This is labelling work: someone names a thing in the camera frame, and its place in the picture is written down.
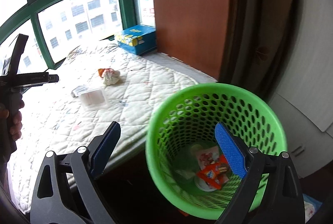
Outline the person's left hand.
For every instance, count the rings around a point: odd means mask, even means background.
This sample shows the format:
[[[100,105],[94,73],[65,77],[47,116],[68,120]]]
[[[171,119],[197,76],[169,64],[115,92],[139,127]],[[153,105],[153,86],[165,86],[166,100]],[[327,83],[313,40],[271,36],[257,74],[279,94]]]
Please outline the person's left hand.
[[[20,101],[19,110],[25,106],[23,100]],[[22,129],[22,114],[20,111],[17,111],[15,115],[12,115],[12,123],[9,130],[9,134],[13,141],[17,141],[21,138],[21,129]],[[10,115],[9,110],[5,109],[5,106],[1,103],[1,121],[6,121],[8,116]]]

